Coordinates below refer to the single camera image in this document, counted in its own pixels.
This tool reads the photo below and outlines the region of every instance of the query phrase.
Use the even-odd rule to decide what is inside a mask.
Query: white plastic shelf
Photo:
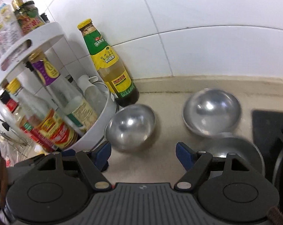
[[[45,24],[36,28],[27,35],[18,40],[9,50],[0,58],[0,89],[3,87],[3,82],[6,82],[6,78],[12,75],[17,75],[18,65],[27,60],[28,56],[32,54],[38,48],[41,48],[44,52],[52,47],[64,36],[62,27],[57,22]],[[27,40],[31,41],[31,46],[24,50],[20,55],[10,61],[10,65],[6,70],[2,70],[2,65],[5,61],[14,54],[14,51],[22,46]]]

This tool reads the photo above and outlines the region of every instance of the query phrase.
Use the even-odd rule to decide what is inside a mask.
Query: bottle label
[[[126,70],[120,76],[112,80],[111,83],[117,90],[117,94],[120,95],[120,97],[129,95],[135,88]],[[105,84],[112,93],[116,93],[109,82],[105,82]]]
[[[98,30],[86,34],[83,38],[90,55],[95,55],[109,46]]]
[[[16,19],[18,20],[24,35],[45,24],[42,18],[38,15],[38,10],[36,8],[21,9],[21,13],[16,13]]]
[[[48,86],[60,76],[59,71],[46,58],[32,63],[32,65],[45,86]]]
[[[6,106],[9,109],[9,111],[11,111],[11,113],[13,113],[15,111],[15,109],[18,107],[18,103],[10,98],[9,101],[6,103]]]
[[[49,111],[37,129],[61,149],[67,147],[75,135],[75,131],[62,120],[54,109]]]
[[[119,56],[111,48],[111,46],[106,46],[102,51],[98,52],[95,55],[91,55],[91,59],[95,64],[95,68],[98,71],[100,68],[108,68],[111,65],[115,64]]]
[[[76,124],[78,127],[82,127],[83,125],[86,131],[94,125],[98,118],[95,111],[85,99],[82,99],[80,106],[77,107],[71,114],[69,114],[68,117],[72,121],[75,119],[76,121],[73,121],[75,124],[76,122],[81,124],[81,126]]]
[[[56,150],[54,143],[44,137],[36,128],[34,128],[26,119],[23,117],[20,121],[19,128],[25,132],[32,140],[44,147],[47,152]]]

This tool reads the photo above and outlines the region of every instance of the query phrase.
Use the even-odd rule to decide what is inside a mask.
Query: black circular pad
[[[62,194],[62,187],[54,183],[36,184],[28,190],[29,198],[38,203],[53,202],[59,199]]]
[[[258,191],[255,187],[243,183],[229,184],[223,189],[223,193],[227,199],[237,203],[248,203],[255,200],[258,196]]]
[[[73,177],[53,171],[35,171],[16,181],[6,201],[12,215],[28,223],[61,222],[84,207],[86,186]]]
[[[218,219],[254,223],[279,203],[276,188],[252,167],[249,171],[224,169],[221,176],[205,181],[198,190],[202,207]]]

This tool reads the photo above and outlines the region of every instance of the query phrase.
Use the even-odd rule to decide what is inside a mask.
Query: screw
[[[179,182],[177,183],[177,187],[181,190],[187,190],[192,187],[192,184],[189,182]]]
[[[102,189],[107,189],[109,187],[109,183],[105,182],[105,181],[101,181],[101,182],[96,182],[95,183],[95,188],[102,190]]]

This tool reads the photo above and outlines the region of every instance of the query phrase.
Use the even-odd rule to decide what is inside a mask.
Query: cooking oil bottle
[[[117,103],[122,107],[136,103],[139,99],[137,88],[131,81],[123,62],[93,26],[91,19],[84,20],[77,27],[83,35],[96,70],[114,94]]]

